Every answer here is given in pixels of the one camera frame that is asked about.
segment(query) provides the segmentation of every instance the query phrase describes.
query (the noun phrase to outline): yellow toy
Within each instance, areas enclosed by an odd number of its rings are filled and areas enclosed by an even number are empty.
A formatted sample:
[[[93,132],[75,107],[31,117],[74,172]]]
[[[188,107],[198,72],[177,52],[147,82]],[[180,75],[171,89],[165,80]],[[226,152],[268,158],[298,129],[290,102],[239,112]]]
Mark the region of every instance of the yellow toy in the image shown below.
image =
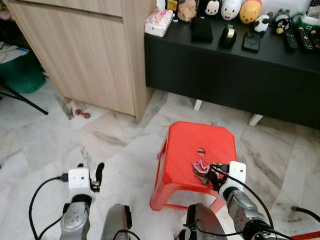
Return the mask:
[[[261,0],[246,0],[240,9],[240,20],[244,24],[253,23],[260,15]]]

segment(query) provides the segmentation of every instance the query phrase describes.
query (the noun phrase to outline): floor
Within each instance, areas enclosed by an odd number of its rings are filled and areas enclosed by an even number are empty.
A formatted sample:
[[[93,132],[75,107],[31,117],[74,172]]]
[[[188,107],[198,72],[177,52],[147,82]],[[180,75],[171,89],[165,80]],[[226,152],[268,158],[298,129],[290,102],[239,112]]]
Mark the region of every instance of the floor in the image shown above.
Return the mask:
[[[295,205],[320,214],[320,138],[315,129],[267,117],[250,127],[248,112],[207,102],[194,111],[193,99],[160,90],[154,92],[140,124],[111,110],[66,104],[50,80],[26,96],[49,115],[15,99],[0,101],[1,239],[33,239],[28,206],[41,182],[79,163],[94,173],[100,162],[105,169],[101,192],[90,209],[88,239],[100,239],[107,211],[116,203],[130,206],[132,230],[142,240],[173,239],[183,228],[186,212],[152,211],[149,201],[157,153],[168,127],[177,121],[221,126],[234,134],[238,160],[247,165],[246,183],[270,209],[276,230],[291,236],[319,230],[308,215],[290,209]],[[76,116],[76,108],[91,118]],[[38,233],[62,214],[67,193],[65,183],[52,182],[38,194],[33,208]],[[226,233],[234,231],[226,208],[217,217]],[[57,225],[43,240],[59,236]]]

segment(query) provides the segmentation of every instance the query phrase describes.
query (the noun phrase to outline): wooden cabinet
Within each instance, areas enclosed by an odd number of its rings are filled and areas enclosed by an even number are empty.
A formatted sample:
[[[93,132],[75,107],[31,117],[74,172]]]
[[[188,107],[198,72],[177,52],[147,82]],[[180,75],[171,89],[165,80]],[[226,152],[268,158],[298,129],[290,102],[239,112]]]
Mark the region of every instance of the wooden cabinet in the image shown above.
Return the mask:
[[[32,3],[60,6],[101,14],[122,16],[121,0],[27,0]]]
[[[89,12],[84,0],[5,3],[64,97],[139,121],[150,98],[144,73],[144,19],[154,4],[132,1],[149,4],[139,8],[127,0],[94,0],[95,9]]]

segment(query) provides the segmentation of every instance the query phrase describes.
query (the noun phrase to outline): plush toy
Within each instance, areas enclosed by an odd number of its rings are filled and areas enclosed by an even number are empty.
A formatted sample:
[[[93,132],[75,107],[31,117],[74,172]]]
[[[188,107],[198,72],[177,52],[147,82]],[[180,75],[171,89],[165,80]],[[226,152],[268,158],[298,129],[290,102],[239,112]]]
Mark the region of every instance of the plush toy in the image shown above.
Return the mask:
[[[221,7],[221,16],[224,20],[234,19],[241,8],[241,0],[224,0]]]
[[[220,7],[220,0],[200,0],[197,16],[211,17],[218,13]]]
[[[289,19],[290,10],[287,9],[285,11],[283,11],[282,9],[279,9],[279,11],[277,12],[277,14],[274,16],[273,18],[273,24],[276,24],[276,21],[280,20],[280,19]]]
[[[195,0],[186,0],[178,6],[178,18],[190,22],[197,15],[197,4]]]
[[[280,9],[274,19],[275,32],[279,35],[283,34],[291,27],[289,12],[290,10],[283,11]]]
[[[259,16],[255,22],[253,23],[253,29],[260,34],[265,34],[266,30],[269,26],[271,18],[273,16],[273,12],[269,12],[267,15]]]
[[[246,0],[240,10],[240,20],[244,24],[253,23],[260,15],[261,0]]]
[[[289,18],[281,18],[275,22],[275,32],[277,34],[283,34],[291,27]]]

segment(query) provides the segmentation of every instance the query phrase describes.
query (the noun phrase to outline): black table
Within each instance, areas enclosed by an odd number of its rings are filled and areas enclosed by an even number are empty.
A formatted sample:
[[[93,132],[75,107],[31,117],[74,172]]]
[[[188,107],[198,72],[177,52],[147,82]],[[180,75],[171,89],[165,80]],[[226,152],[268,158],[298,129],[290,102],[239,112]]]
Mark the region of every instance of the black table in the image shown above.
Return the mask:
[[[287,51],[271,27],[258,53],[242,50],[249,25],[210,21],[212,43],[192,42],[184,22],[172,22],[163,38],[145,35],[148,87],[319,128],[320,55]],[[237,33],[230,49],[219,46],[227,24]]]

